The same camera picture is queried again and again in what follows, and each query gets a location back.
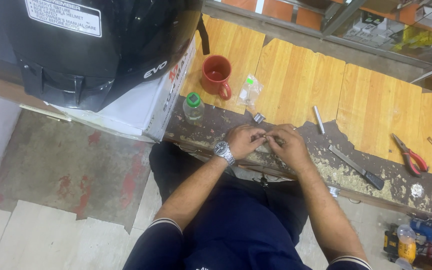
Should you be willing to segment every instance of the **knife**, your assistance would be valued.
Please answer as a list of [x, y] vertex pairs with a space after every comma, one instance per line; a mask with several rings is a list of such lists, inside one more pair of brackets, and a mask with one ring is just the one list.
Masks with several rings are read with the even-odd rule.
[[349, 157], [345, 156], [343, 153], [341, 153], [336, 147], [333, 145], [329, 146], [329, 150], [333, 152], [336, 156], [338, 156], [340, 159], [342, 159], [345, 163], [349, 164], [351, 167], [353, 167], [358, 173], [360, 173], [366, 181], [371, 183], [373, 186], [375, 186], [378, 190], [382, 190], [385, 186], [385, 181], [383, 181], [381, 178], [377, 177], [376, 175], [370, 173], [369, 171], [361, 168], [358, 164], [354, 163]]

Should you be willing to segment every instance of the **mug handle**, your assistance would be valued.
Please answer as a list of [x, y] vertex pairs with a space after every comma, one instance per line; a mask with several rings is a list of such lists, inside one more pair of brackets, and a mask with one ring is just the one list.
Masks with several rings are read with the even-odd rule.
[[227, 95], [226, 95], [226, 93], [224, 92], [224, 89], [221, 87], [221, 88], [219, 89], [219, 96], [220, 96], [224, 101], [229, 101], [229, 100], [231, 99], [231, 87], [230, 87], [230, 85], [228, 84], [228, 82], [224, 82], [222, 86], [226, 89]]

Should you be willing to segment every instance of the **green bottle cap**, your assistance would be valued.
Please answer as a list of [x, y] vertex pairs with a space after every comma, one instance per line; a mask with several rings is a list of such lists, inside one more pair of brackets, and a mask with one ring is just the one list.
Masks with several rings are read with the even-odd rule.
[[197, 93], [191, 92], [186, 97], [186, 103], [188, 103], [189, 107], [195, 108], [198, 107], [199, 104], [201, 104], [201, 98]]

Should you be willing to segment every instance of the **warning label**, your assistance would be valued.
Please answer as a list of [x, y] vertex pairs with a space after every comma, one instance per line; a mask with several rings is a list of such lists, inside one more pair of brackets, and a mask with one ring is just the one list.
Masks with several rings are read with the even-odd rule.
[[71, 31], [101, 37], [101, 12], [64, 0], [25, 0], [31, 19], [68, 29]]

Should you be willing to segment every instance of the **black helmet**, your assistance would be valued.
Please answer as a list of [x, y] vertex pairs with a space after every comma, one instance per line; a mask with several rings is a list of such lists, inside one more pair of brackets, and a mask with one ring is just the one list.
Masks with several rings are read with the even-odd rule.
[[0, 0], [26, 94], [98, 112], [155, 80], [196, 28], [209, 53], [202, 0]]

